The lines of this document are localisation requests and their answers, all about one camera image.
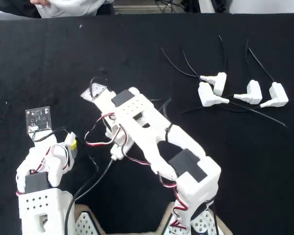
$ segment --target white shirt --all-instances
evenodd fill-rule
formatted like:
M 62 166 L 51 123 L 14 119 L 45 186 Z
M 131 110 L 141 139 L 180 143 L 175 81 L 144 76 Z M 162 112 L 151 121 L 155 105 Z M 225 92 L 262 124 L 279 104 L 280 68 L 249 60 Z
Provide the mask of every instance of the white shirt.
M 49 6 L 35 5 L 42 18 L 94 16 L 101 5 L 114 0 L 48 0 Z

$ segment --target white robotic arm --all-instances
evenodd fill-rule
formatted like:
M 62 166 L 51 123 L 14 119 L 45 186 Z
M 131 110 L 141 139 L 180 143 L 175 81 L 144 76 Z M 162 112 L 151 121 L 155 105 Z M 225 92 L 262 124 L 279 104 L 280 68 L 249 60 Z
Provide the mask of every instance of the white robotic arm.
M 94 103 L 103 115 L 113 114 L 105 117 L 110 126 L 106 129 L 106 136 L 112 139 L 118 127 L 122 128 L 111 149 L 112 158 L 122 159 L 135 142 L 155 174 L 176 182 L 178 199 L 173 209 L 176 221 L 172 227 L 182 224 L 186 233 L 190 233 L 195 211 L 217 193 L 221 168 L 206 156 L 193 138 L 179 126 L 171 124 L 136 88 L 116 95 L 97 83 L 91 87 L 92 94 L 87 89 L 81 97 Z M 160 141 L 181 147 L 181 153 L 167 163 L 159 153 L 157 144 Z
M 17 195 L 23 235 L 63 234 L 64 217 L 72 195 L 56 188 L 62 175 L 70 171 L 77 155 L 75 134 L 57 142 L 51 129 L 50 108 L 26 111 L 27 133 L 35 146 L 17 169 Z M 69 235 L 74 235 L 74 209 L 68 220 Z

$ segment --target white connector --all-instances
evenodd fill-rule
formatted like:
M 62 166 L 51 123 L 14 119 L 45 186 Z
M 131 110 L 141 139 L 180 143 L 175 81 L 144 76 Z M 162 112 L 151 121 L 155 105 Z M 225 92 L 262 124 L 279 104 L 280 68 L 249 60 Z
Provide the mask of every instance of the white connector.
M 214 86 L 214 94 L 222 96 L 226 82 L 226 73 L 218 72 L 217 76 L 200 76 L 200 78 Z
M 283 88 L 283 86 L 281 85 L 281 83 L 276 83 L 273 82 L 270 89 L 270 96 L 271 96 L 271 100 L 268 100 L 265 103 L 262 103 L 260 105 L 260 108 L 264 108 L 264 107 L 282 107 L 284 106 L 287 102 L 289 102 L 288 96 L 285 93 L 285 90 Z
M 68 146 L 72 146 L 75 138 L 76 138 L 76 134 L 74 134 L 74 132 L 69 133 L 64 140 L 64 144 Z
M 247 94 L 234 94 L 235 99 L 240 99 L 250 104 L 259 104 L 263 99 L 258 81 L 251 80 L 247 85 Z
M 211 86 L 206 82 L 199 83 L 198 94 L 201 104 L 204 107 L 221 103 L 228 104 L 230 102 L 228 99 L 215 95 L 211 89 Z

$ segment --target black table surface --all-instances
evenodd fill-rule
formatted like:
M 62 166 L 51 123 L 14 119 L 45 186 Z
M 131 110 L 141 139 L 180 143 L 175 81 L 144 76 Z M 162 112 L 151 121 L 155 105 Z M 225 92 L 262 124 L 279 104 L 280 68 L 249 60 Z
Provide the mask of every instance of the black table surface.
M 183 48 L 198 73 L 216 74 L 222 69 L 218 35 L 229 58 L 224 94 L 246 90 L 250 78 L 244 48 L 249 38 L 251 48 L 290 99 L 283 108 L 261 111 L 287 127 L 218 106 L 179 114 L 200 106 L 198 81 L 171 67 L 160 48 L 188 70 Z M 268 100 L 271 82 L 250 60 L 263 101 Z M 49 105 L 53 128 L 65 126 L 83 136 L 100 115 L 92 103 L 79 97 L 95 75 L 116 92 L 134 86 L 148 98 L 172 98 L 171 121 L 222 168 L 216 207 L 234 234 L 294 234 L 294 15 L 287 14 L 0 22 L 0 234 L 21 234 L 15 174 L 33 146 L 26 134 L 25 110 Z M 104 139 L 104 129 L 99 128 L 93 138 Z M 89 151 L 102 172 L 109 148 Z M 62 189 L 74 193 L 94 173 L 85 152 L 80 149 L 73 170 L 63 177 Z M 166 159 L 174 152 L 176 148 L 161 145 Z M 130 154 L 141 156 L 138 150 Z M 93 210 L 106 232 L 128 233 L 154 231 L 173 200 L 172 190 L 163 188 L 148 166 L 123 160 L 114 163 L 79 203 Z

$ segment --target person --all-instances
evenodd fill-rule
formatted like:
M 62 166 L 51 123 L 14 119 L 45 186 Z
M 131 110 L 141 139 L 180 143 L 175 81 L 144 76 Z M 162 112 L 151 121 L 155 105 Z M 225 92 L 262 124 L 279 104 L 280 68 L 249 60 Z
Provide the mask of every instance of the person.
M 114 0 L 0 0 L 0 11 L 31 18 L 114 14 Z
M 42 18 L 94 16 L 98 9 L 114 0 L 30 0 Z

